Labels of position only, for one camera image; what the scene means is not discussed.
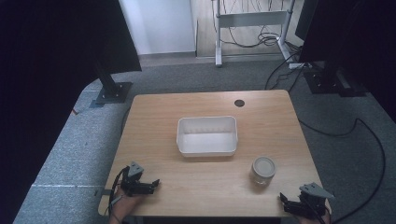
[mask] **white bin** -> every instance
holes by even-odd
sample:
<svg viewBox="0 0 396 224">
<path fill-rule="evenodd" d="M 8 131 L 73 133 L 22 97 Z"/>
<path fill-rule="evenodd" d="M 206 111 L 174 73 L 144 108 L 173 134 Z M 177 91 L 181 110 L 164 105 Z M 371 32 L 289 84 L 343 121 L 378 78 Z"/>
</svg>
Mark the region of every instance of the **white bin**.
<svg viewBox="0 0 396 224">
<path fill-rule="evenodd" d="M 234 117 L 184 118 L 178 121 L 177 146 L 184 157 L 232 156 L 237 143 Z"/>
</svg>

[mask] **white wall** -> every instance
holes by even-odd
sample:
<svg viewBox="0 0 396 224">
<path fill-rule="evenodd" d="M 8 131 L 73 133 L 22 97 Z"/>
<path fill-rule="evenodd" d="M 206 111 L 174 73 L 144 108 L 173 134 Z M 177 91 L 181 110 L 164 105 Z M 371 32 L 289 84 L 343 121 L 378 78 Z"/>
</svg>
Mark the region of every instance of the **white wall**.
<svg viewBox="0 0 396 224">
<path fill-rule="evenodd" d="M 137 54 L 195 51 L 190 0 L 120 0 Z"/>
</svg>

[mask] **gray carpet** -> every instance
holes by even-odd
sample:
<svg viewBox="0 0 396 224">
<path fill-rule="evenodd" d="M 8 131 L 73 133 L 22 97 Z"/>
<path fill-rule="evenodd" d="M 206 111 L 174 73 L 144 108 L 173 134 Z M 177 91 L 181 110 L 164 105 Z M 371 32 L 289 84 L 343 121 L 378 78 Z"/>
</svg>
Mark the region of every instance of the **gray carpet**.
<svg viewBox="0 0 396 224">
<path fill-rule="evenodd" d="M 116 81 L 134 83 L 125 104 L 90 108 L 102 88 L 96 80 L 80 95 L 49 154 L 46 163 L 18 213 L 15 223 L 106 223 L 97 206 L 120 141 L 122 119 L 137 94 L 201 91 L 263 90 L 266 79 L 282 61 L 194 63 L 143 67 L 143 72 L 113 75 Z M 289 72 L 287 66 L 274 75 Z M 276 89 L 288 90 L 298 72 L 282 80 Z M 374 198 L 341 223 L 394 223 L 396 214 L 396 125 L 375 98 L 342 98 L 313 95 L 301 76 L 290 97 L 297 116 L 327 133 L 345 133 L 356 118 L 364 120 L 381 141 L 387 167 Z M 335 194 L 330 201 L 332 219 L 338 219 L 363 203 L 381 174 L 381 150 L 373 135 L 358 123 L 345 137 L 330 137 L 302 125 L 315 165 L 325 189 Z M 282 223 L 296 223 L 283 218 Z"/>
</svg>

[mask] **wooden table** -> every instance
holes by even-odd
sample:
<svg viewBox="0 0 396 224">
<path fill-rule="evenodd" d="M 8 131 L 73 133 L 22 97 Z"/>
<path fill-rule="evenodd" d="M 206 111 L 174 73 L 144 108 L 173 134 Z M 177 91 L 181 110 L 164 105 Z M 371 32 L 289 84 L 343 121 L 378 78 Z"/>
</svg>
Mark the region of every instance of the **wooden table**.
<svg viewBox="0 0 396 224">
<path fill-rule="evenodd" d="M 245 105 L 238 107 L 236 100 Z M 228 158 L 184 158 L 177 148 L 181 118 L 233 116 L 238 145 Z M 263 189 L 249 178 L 252 162 L 267 156 L 276 163 Z M 134 98 L 106 183 L 131 161 L 144 167 L 144 183 L 161 179 L 135 216 L 286 217 L 279 192 L 298 201 L 299 187 L 321 185 L 303 132 L 286 91 L 227 91 L 138 95 Z M 104 214 L 104 195 L 99 213 Z"/>
</svg>

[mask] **jar lid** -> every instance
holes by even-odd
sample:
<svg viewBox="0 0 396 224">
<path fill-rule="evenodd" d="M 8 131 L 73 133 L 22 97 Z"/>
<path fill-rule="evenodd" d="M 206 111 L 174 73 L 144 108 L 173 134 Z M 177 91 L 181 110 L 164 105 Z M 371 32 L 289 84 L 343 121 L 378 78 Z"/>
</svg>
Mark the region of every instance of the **jar lid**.
<svg viewBox="0 0 396 224">
<path fill-rule="evenodd" d="M 253 162 L 253 170 L 262 177 L 273 177 L 275 175 L 275 164 L 267 157 L 259 157 Z"/>
</svg>

